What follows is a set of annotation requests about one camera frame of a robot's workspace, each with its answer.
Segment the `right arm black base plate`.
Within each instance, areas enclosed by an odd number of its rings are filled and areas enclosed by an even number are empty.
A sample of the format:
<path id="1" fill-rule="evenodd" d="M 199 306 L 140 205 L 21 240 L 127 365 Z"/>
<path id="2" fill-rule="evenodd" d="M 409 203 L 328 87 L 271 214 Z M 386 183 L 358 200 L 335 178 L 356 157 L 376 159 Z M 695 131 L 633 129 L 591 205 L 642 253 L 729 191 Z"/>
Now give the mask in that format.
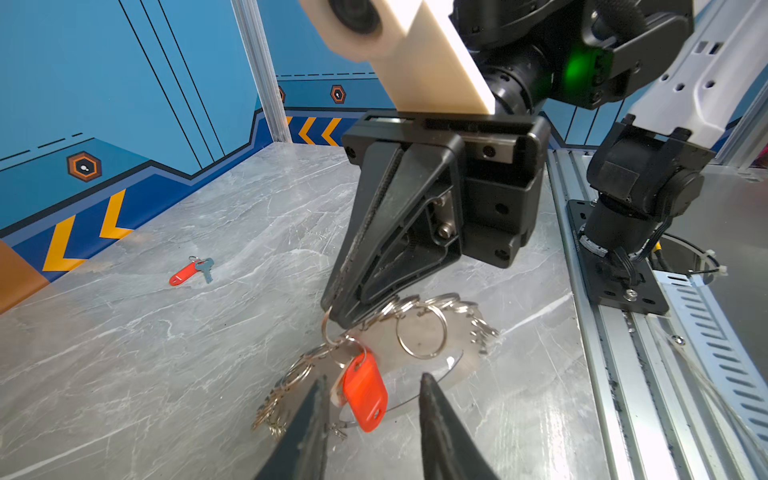
<path id="1" fill-rule="evenodd" d="M 648 262 L 631 262 L 636 280 L 632 284 L 633 277 L 624 263 L 610 253 L 593 253 L 581 240 L 593 206 L 584 200 L 570 200 L 566 211 L 590 302 L 639 314 L 666 315 L 668 303 Z"/>

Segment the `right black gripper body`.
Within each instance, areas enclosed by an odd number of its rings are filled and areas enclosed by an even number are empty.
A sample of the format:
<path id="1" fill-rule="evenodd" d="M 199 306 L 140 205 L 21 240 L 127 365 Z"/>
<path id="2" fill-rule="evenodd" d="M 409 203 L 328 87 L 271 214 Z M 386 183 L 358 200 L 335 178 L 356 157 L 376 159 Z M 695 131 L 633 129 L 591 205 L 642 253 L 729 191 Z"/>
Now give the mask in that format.
<path id="1" fill-rule="evenodd" d="M 356 148 L 377 141 L 445 145 L 455 151 L 457 192 L 433 202 L 436 233 L 441 240 L 457 238 L 460 256 L 507 268 L 536 225 L 549 135 L 549 124 L 536 116 L 371 111 L 343 135 L 342 143 L 360 170 Z"/>

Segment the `red head silver key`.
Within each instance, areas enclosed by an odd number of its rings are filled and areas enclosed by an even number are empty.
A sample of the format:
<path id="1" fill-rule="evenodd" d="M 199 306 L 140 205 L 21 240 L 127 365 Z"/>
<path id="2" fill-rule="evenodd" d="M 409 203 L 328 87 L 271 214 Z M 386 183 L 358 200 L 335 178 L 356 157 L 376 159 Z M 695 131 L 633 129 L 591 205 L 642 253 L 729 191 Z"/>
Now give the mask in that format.
<path id="1" fill-rule="evenodd" d="M 375 356 L 364 349 L 344 369 L 331 387 L 331 403 L 348 406 L 365 433 L 378 428 L 388 409 L 389 395 Z"/>

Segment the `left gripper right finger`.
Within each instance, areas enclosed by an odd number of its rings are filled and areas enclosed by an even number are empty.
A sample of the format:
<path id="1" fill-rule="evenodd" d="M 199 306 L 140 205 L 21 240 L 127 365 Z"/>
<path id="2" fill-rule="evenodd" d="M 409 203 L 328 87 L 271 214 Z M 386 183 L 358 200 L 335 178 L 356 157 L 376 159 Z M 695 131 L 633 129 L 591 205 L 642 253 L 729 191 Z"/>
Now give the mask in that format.
<path id="1" fill-rule="evenodd" d="M 498 478 L 430 373 L 420 380 L 419 422 L 425 479 Z"/>

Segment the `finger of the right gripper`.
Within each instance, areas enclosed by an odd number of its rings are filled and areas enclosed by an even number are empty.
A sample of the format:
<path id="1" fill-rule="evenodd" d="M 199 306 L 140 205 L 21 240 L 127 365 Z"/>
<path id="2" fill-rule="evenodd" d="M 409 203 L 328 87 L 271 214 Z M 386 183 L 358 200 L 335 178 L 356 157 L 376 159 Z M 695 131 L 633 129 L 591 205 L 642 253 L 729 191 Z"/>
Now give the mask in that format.
<path id="1" fill-rule="evenodd" d="M 377 141 L 358 147 L 361 172 L 346 235 L 321 300 L 350 328 L 395 294 L 456 261 L 431 210 L 458 187 L 459 157 L 445 145 Z"/>

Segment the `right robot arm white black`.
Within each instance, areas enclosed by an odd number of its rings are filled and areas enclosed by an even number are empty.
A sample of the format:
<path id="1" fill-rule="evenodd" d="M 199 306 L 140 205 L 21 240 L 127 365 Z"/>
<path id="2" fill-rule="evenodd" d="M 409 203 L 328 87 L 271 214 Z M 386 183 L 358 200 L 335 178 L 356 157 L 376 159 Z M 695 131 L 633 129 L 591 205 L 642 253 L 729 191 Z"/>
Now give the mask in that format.
<path id="1" fill-rule="evenodd" d="M 322 308 L 350 327 L 469 256 L 506 268 L 536 223 L 547 100 L 586 110 L 640 94 L 568 208 L 589 299 L 663 314 L 648 267 L 767 63 L 763 1 L 306 1 L 335 53 L 393 103 L 343 136 L 361 170 Z"/>

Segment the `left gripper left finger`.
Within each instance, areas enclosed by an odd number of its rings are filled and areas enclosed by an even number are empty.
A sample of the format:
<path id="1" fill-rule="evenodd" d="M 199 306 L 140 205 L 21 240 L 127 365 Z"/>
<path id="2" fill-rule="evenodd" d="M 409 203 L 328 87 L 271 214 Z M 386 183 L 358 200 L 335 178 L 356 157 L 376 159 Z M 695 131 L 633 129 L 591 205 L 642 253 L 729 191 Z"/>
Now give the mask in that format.
<path id="1" fill-rule="evenodd" d="M 323 479 L 329 426 L 329 385 L 327 377 L 321 376 L 309 389 L 286 433 L 254 479 Z"/>

